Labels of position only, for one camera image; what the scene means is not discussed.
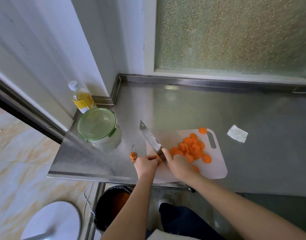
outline left arm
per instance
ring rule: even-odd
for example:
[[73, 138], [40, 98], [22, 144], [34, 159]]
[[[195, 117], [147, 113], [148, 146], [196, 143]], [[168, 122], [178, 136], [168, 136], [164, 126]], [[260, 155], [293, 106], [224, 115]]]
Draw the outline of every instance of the left arm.
[[159, 161], [155, 158], [156, 156], [143, 156], [136, 159], [134, 166], [139, 181], [101, 240], [145, 239], [151, 186]]

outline shoe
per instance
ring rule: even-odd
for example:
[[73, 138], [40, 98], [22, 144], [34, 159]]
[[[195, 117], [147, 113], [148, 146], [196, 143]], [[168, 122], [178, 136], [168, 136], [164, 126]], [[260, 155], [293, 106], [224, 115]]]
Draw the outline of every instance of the shoe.
[[162, 196], [162, 198], [160, 198], [160, 200], [158, 201], [158, 207], [160, 207], [162, 203], [167, 203], [167, 204], [175, 206], [175, 203], [171, 199], [171, 196], [169, 194], [165, 194]]

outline green lid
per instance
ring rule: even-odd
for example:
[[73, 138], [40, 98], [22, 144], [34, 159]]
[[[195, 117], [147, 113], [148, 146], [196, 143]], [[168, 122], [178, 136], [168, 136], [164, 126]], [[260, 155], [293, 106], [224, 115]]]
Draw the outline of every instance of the green lid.
[[108, 136], [114, 129], [114, 114], [105, 108], [94, 108], [82, 115], [78, 122], [78, 132], [87, 140], [96, 141]]

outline plastic bottle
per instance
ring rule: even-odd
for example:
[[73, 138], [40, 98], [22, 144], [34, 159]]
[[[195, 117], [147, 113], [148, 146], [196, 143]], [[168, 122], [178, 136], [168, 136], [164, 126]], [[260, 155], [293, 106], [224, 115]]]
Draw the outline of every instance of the plastic bottle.
[[80, 87], [77, 81], [69, 82], [68, 86], [74, 92], [72, 100], [81, 113], [97, 108], [90, 92], [86, 88]]

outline knife blade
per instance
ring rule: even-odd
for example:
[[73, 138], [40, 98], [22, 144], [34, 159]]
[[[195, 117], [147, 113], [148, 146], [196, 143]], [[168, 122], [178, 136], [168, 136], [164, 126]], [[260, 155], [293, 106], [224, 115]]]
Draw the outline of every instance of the knife blade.
[[[155, 136], [151, 133], [151, 131], [146, 127], [146, 125], [143, 123], [143, 121], [139, 122], [139, 129], [143, 133], [145, 139], [149, 142], [149, 144], [153, 147], [154, 151], [159, 155], [159, 157], [162, 159], [163, 163], [168, 166], [167, 159], [162, 151], [162, 145], [156, 140]], [[192, 187], [188, 186], [186, 184], [186, 187], [191, 191], [192, 193], [195, 193], [196, 190]]]

